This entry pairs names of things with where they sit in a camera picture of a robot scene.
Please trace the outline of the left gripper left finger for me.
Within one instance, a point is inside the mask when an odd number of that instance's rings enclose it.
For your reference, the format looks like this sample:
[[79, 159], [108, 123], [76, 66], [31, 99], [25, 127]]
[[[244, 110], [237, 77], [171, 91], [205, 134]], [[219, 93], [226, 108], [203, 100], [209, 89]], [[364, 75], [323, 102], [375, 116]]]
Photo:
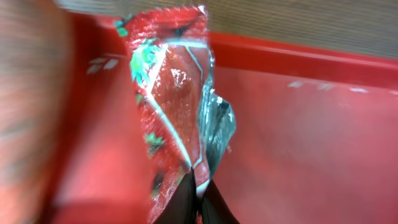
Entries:
[[194, 170], [184, 175], [154, 224], [196, 224], [197, 192]]

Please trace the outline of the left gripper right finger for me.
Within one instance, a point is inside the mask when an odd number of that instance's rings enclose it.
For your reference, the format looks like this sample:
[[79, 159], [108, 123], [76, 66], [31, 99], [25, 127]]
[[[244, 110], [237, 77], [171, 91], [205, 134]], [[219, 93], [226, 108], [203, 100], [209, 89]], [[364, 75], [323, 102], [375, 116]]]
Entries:
[[239, 224], [213, 180], [200, 200], [199, 211], [202, 224]]

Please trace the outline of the red snack wrapper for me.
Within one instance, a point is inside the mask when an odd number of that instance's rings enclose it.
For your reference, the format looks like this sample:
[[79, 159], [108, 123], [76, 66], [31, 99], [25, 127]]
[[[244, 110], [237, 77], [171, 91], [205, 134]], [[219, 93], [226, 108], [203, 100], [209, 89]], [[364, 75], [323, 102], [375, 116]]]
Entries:
[[203, 5], [153, 9], [114, 22], [129, 51], [147, 155], [154, 170], [147, 221], [160, 216], [194, 170], [197, 213], [236, 130], [232, 106], [216, 94], [215, 57]]

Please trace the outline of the orange carrot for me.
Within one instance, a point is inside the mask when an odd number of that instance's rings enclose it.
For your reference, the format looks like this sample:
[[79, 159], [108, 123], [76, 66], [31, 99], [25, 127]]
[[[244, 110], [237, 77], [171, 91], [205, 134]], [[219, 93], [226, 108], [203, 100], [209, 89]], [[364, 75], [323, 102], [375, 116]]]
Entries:
[[72, 25], [53, 0], [1, 0], [1, 222], [35, 223], [70, 86]]

